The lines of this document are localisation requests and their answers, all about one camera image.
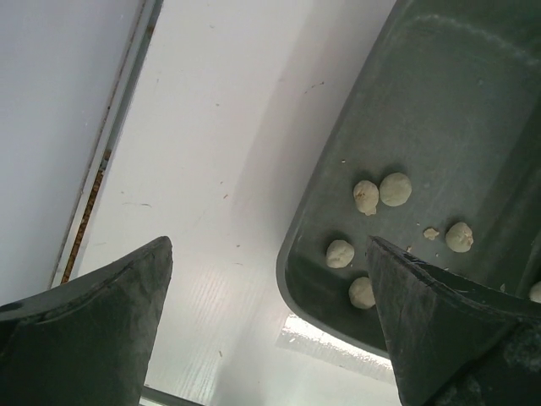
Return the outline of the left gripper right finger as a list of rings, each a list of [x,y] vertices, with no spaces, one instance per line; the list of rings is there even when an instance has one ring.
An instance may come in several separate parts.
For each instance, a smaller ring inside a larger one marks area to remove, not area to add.
[[[538,405],[540,305],[380,237],[366,259],[403,405]]]

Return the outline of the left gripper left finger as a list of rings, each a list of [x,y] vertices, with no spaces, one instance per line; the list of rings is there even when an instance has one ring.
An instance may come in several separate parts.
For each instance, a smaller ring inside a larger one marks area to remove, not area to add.
[[[136,405],[172,277],[161,236],[1,307],[3,405]]]

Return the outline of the grey plastic bin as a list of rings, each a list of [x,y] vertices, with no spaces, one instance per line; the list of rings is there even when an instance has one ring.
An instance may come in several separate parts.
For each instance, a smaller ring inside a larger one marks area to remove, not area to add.
[[[361,213],[354,186],[380,193],[409,177],[407,202]],[[448,248],[457,222],[466,253]],[[300,318],[386,356],[376,310],[348,289],[368,273],[379,236],[440,268],[526,296],[540,278],[540,4],[399,1],[384,24],[325,144],[276,263],[281,296]],[[337,239],[355,249],[329,268]]]

